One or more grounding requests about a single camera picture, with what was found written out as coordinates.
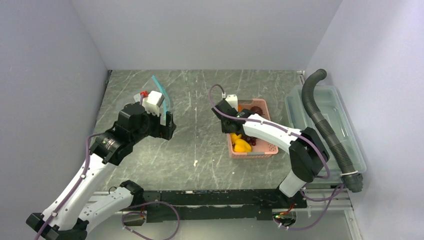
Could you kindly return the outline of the clear zip bag blue zipper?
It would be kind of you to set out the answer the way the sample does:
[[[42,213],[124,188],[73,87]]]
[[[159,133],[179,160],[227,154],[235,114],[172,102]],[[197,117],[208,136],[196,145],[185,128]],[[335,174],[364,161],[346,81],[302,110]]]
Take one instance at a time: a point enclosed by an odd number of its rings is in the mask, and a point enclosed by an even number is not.
[[[166,89],[163,87],[163,85],[157,80],[157,78],[153,75],[141,88],[141,92],[143,91],[157,91],[163,94],[164,101],[160,107],[160,116],[166,115],[167,111],[172,111],[173,109],[173,102],[171,101],[171,98],[169,94],[167,93]],[[136,93],[133,96],[133,99],[135,102],[140,102],[140,92]]]

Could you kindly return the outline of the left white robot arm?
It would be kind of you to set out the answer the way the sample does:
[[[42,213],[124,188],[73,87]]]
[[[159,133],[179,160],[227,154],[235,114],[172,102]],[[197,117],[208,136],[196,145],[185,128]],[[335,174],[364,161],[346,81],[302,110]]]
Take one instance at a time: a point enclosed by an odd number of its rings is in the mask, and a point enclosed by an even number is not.
[[[111,128],[86,139],[85,160],[59,197],[44,211],[27,218],[35,238],[84,240],[115,212],[145,205],[144,189],[131,180],[93,204],[89,200],[137,143],[146,137],[170,140],[175,130],[171,111],[160,113],[158,108],[139,102],[127,104]]]

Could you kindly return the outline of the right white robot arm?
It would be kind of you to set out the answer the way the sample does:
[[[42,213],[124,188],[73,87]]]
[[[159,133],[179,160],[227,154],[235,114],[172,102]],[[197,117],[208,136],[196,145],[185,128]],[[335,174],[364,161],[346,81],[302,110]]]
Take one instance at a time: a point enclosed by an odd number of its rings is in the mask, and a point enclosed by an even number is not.
[[[254,137],[277,146],[289,155],[291,170],[275,194],[276,203],[280,207],[289,207],[295,201],[297,192],[320,178],[322,169],[326,171],[323,178],[330,177],[327,164],[330,156],[313,128],[289,128],[248,109],[238,112],[225,99],[212,105],[212,111],[220,119],[223,133]]]

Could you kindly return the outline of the pink perforated plastic basket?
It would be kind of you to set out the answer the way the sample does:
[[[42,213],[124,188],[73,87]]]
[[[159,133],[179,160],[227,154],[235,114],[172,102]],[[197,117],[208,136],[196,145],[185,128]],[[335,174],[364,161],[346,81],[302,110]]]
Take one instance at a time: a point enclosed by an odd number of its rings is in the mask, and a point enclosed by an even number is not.
[[[253,106],[258,106],[263,110],[263,118],[271,120],[267,103],[262,98],[253,98],[251,100],[238,100],[238,105],[242,109],[250,110]],[[255,159],[255,158],[269,158],[278,153],[278,147],[274,144],[268,143],[262,139],[257,139],[256,146],[252,146],[251,152],[234,152],[233,144],[231,142],[230,134],[226,135],[229,157],[232,159]]]

